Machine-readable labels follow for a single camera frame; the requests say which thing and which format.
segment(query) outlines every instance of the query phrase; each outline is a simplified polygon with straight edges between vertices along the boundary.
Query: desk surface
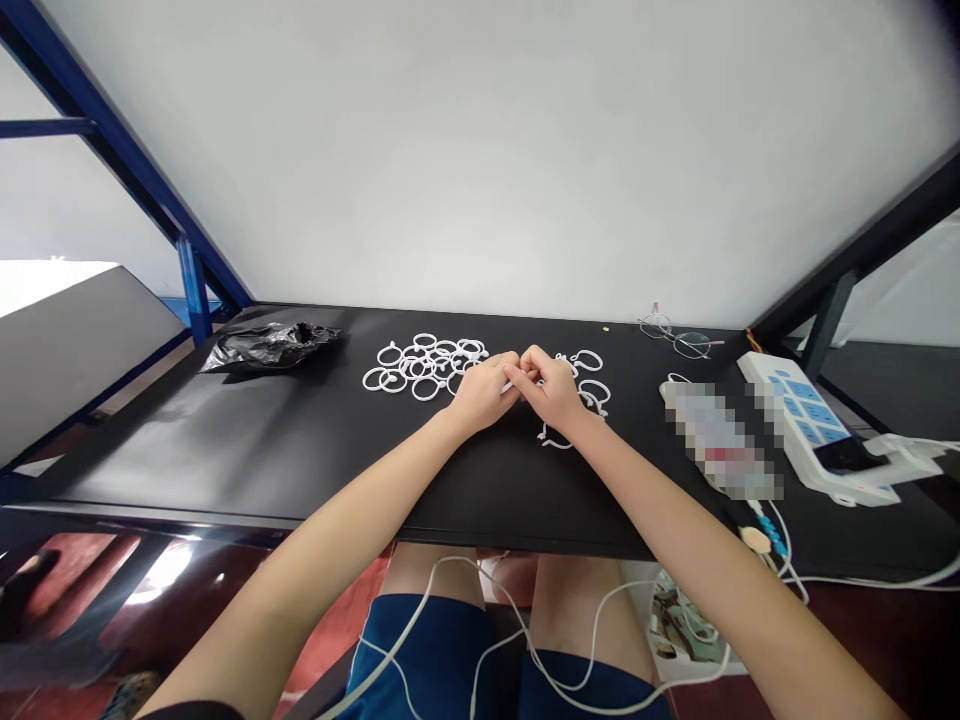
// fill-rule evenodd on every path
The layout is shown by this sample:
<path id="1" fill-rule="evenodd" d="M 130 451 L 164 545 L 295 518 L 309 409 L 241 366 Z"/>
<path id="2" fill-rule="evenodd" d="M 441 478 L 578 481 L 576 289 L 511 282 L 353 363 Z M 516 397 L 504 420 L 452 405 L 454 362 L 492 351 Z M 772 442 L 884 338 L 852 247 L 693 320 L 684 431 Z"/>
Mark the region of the desk surface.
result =
<path id="1" fill-rule="evenodd" d="M 233 326 L 307 320 L 344 328 L 341 347 L 287 375 L 196 375 L 193 353 L 55 464 L 13 507 L 114 519 L 289 529 L 452 399 L 368 392 L 361 378 L 391 340 L 419 332 L 482 340 L 487 349 L 598 353 L 593 377 L 613 392 L 607 421 L 632 446 L 729 525 L 732 501 L 712 490 L 665 421 L 659 384 L 669 372 L 723 385 L 748 430 L 760 431 L 735 359 L 742 333 L 708 331 L 727 344 L 689 360 L 638 326 L 568 320 L 356 308 L 260 305 Z M 518 404 L 468 441 L 416 505 L 402 539 L 650 559 L 626 515 L 576 450 L 541 447 L 540 421 Z M 903 504 L 842 508 L 807 490 L 774 451 L 785 476 L 780 503 L 801 573 L 907 579 L 956 554 L 960 529 L 922 492 Z"/>

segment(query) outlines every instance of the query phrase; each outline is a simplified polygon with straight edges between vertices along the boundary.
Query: eyeglasses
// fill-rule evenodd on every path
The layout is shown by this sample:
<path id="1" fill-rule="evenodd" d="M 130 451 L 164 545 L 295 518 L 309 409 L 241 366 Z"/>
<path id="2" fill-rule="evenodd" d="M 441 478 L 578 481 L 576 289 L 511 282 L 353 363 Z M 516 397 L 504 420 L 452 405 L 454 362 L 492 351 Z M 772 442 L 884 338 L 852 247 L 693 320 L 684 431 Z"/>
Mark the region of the eyeglasses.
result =
<path id="1" fill-rule="evenodd" d="M 692 360 L 706 358 L 712 345 L 723 345 L 723 340 L 711 340 L 701 333 L 673 334 L 670 318 L 660 312 L 660 303 L 653 304 L 653 312 L 639 320 L 643 334 L 654 340 L 672 340 L 673 349 Z"/>

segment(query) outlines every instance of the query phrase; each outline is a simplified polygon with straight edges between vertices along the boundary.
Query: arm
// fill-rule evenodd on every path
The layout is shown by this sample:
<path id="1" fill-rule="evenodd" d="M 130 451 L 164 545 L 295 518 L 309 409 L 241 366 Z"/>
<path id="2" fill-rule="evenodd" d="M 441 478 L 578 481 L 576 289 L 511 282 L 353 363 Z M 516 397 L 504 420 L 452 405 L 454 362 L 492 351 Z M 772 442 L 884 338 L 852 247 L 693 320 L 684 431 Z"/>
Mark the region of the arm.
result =
<path id="1" fill-rule="evenodd" d="M 216 700 L 246 720 L 269 718 L 304 643 L 330 604 L 393 540 L 458 447 L 519 397 L 503 395 L 495 355 L 467 371 L 449 407 L 344 487 L 253 574 L 139 716 L 188 700 Z"/>
<path id="2" fill-rule="evenodd" d="M 736 648 L 774 714 L 903 718 L 797 597 L 709 512 L 583 407 L 569 367 L 537 346 L 507 369 L 533 409 L 572 442 L 684 593 Z"/>

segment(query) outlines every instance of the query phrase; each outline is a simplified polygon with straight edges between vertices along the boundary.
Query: blue switch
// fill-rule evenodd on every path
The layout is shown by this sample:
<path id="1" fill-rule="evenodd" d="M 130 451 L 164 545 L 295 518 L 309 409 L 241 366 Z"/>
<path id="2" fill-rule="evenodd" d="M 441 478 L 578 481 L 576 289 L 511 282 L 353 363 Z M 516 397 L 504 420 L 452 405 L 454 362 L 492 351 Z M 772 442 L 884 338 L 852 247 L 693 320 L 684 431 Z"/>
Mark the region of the blue switch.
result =
<path id="1" fill-rule="evenodd" d="M 803 405 L 803 409 L 807 412 L 807 417 L 811 420 L 822 422 L 824 425 L 841 427 L 840 421 L 833 416 L 833 413 L 830 412 L 830 408 L 828 408 L 826 405 L 808 402 L 801 402 L 800 404 Z"/>
<path id="2" fill-rule="evenodd" d="M 798 383 L 793 380 L 787 380 L 787 385 L 793 391 L 793 394 L 804 400 L 817 400 L 820 401 L 820 396 L 817 395 L 816 390 L 813 389 L 812 385 L 807 383 Z"/>
<path id="3" fill-rule="evenodd" d="M 800 407 L 797 405 L 797 401 L 793 398 L 784 397 L 783 404 L 787 406 L 787 410 L 790 411 L 791 415 L 796 415 L 797 417 L 803 417 L 803 413 L 800 412 Z"/>
<path id="4" fill-rule="evenodd" d="M 845 438 L 850 437 L 847 433 L 843 432 L 842 430 L 825 428 L 823 425 L 817 425 L 817 430 L 819 430 L 820 434 L 823 435 L 823 439 L 827 444 L 832 442 L 837 442 L 838 440 L 844 440 Z"/>
<path id="5" fill-rule="evenodd" d="M 811 445 L 822 445 L 820 438 L 813 431 L 813 428 L 807 425 L 802 420 L 797 420 L 797 427 L 800 428 L 800 432 L 803 433 L 803 436 L 809 441 Z"/>

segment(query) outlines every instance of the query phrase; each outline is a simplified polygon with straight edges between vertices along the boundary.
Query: blue shorts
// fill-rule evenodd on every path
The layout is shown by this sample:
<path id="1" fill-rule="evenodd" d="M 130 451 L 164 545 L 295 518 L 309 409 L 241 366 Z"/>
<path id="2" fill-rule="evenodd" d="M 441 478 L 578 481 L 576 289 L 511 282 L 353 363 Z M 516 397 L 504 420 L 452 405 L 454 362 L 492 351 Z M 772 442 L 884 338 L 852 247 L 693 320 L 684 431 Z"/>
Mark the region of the blue shorts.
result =
<path id="1" fill-rule="evenodd" d="M 382 595 L 373 601 L 363 637 L 389 651 L 420 603 L 420 595 Z M 477 661 L 484 650 L 496 642 L 493 623 L 480 608 L 459 600 L 429 598 L 423 613 L 397 653 L 417 713 L 430 718 L 469 716 Z M 524 642 L 517 638 L 514 642 Z M 496 651 L 483 661 L 477 685 L 477 718 L 497 715 L 494 665 Z M 567 685 L 583 679 L 586 658 L 559 652 L 541 651 L 543 665 L 550 675 Z M 350 671 L 347 693 L 353 690 L 383 660 L 376 650 L 361 643 Z M 623 670 L 594 663 L 590 680 L 582 690 L 568 693 L 594 707 L 618 708 L 633 705 L 648 697 L 654 688 Z M 520 720 L 538 718 L 591 718 L 598 716 L 579 710 L 547 683 L 525 653 L 520 668 Z M 387 666 L 380 677 L 346 711 L 341 720 L 372 718 L 409 718 L 410 708 L 403 681 L 396 666 Z M 671 717 L 666 697 L 661 695 L 647 709 L 633 715 L 644 720 Z"/>

